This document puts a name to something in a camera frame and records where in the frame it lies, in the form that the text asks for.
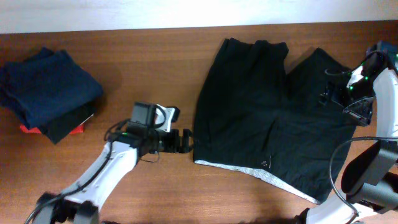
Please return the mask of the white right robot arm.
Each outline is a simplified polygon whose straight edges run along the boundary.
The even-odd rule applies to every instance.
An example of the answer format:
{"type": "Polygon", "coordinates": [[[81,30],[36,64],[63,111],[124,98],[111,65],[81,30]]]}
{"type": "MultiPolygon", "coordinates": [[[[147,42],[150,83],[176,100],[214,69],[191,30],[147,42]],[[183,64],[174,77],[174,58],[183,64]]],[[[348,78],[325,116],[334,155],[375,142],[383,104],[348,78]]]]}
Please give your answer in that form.
{"type": "Polygon", "coordinates": [[[397,165],[397,46],[378,42],[367,49],[360,65],[339,76],[345,81],[328,83],[320,103],[339,105],[360,126],[370,124],[376,103],[377,129],[375,136],[352,138],[337,148],[355,141],[373,145],[346,166],[341,190],[306,208],[294,223],[361,223],[363,218],[397,210],[397,175],[390,172],[397,165]]]}

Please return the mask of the black shorts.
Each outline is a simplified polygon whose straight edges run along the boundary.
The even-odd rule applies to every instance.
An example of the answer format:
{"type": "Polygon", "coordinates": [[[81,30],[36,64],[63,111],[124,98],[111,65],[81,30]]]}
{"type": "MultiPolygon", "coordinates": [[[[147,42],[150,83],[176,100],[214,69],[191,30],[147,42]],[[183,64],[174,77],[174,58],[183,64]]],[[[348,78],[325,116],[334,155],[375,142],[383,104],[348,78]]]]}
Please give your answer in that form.
{"type": "Polygon", "coordinates": [[[236,170],[324,202],[356,129],[320,95],[341,65],[323,49],[291,72],[285,43],[224,40],[200,92],[194,121],[196,164],[236,170]]]}

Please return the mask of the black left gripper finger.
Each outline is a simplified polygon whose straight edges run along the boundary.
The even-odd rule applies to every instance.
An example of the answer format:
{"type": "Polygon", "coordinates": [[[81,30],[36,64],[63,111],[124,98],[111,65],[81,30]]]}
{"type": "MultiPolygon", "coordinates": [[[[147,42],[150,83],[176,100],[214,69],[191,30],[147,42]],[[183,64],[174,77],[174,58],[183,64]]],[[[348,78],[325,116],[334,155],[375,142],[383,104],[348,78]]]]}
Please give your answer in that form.
{"type": "Polygon", "coordinates": [[[193,145],[190,144],[190,138],[193,136],[192,131],[189,129],[183,129],[182,136],[182,153],[189,153],[193,149],[193,145]]]}
{"type": "Polygon", "coordinates": [[[172,129],[170,132],[170,151],[172,153],[181,153],[182,144],[178,129],[172,129]]]}

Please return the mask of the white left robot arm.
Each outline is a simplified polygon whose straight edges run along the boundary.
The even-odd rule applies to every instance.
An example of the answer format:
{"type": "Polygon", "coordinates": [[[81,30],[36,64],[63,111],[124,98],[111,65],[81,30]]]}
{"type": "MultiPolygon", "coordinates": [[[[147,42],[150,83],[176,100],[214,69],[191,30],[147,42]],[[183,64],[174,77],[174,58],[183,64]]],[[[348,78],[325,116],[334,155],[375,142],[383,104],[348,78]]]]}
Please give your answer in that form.
{"type": "Polygon", "coordinates": [[[102,153],[82,176],[58,195],[44,193],[26,223],[99,223],[100,210],[121,179],[148,153],[188,153],[189,129],[179,133],[161,124],[129,120],[110,127],[102,153]]]}

